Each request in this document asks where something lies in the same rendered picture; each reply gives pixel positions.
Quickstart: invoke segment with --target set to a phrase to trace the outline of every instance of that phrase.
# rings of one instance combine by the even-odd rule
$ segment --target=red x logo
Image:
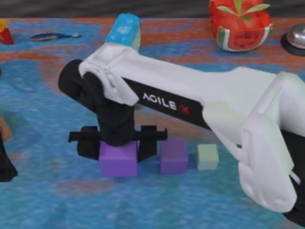
[[[190,111],[189,111],[189,108],[187,106],[184,106],[184,105],[180,105],[180,109],[183,113],[189,115],[190,114]]]

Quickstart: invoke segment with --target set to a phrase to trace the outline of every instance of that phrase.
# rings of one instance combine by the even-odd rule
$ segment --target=purple cube
[[[168,138],[160,143],[162,175],[183,174],[187,172],[188,154],[185,138]]]
[[[113,147],[101,142],[99,162],[107,177],[136,177],[138,175],[137,142]]]

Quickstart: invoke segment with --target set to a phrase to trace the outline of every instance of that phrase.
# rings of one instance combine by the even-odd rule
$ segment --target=painted table surface
[[[238,65],[305,78],[302,57],[286,53],[280,36],[303,19],[274,19],[259,49],[228,53],[211,39],[203,19],[143,19],[140,53],[195,69],[228,71]],[[241,190],[237,162],[209,131],[142,109],[137,125],[167,127],[188,138],[187,174],[161,176],[158,157],[139,164],[136,178],[108,178],[99,164],[77,156],[68,132],[96,125],[94,114],[59,93],[60,70],[103,43],[114,19],[13,19],[15,45],[0,44],[0,113],[14,137],[7,152],[19,171],[0,184],[2,229],[296,229],[281,214],[254,204]],[[31,42],[39,32],[82,34],[78,39]],[[218,144],[216,171],[198,172],[199,143]]]

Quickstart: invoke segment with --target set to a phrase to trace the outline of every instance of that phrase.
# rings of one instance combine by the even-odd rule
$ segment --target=blue object
[[[105,43],[113,42],[136,50],[140,47],[140,41],[140,20],[131,13],[120,14],[105,39]]]
[[[78,38],[80,36],[81,35],[78,32],[75,32],[72,35],[48,32],[48,33],[39,33],[34,36],[31,36],[30,40],[35,42],[42,42],[42,41],[49,41],[49,40],[62,39],[62,38],[71,38],[71,37]]]

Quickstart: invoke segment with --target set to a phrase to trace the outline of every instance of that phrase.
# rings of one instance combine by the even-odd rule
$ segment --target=blue brush
[[[53,32],[48,32],[48,33],[39,33],[34,36],[30,37],[31,41],[34,42],[43,42],[43,41],[49,41],[49,40],[55,40],[55,39],[62,39],[62,38],[78,38],[81,35],[78,32],[75,32],[72,35],[66,35],[62,33],[53,33]]]

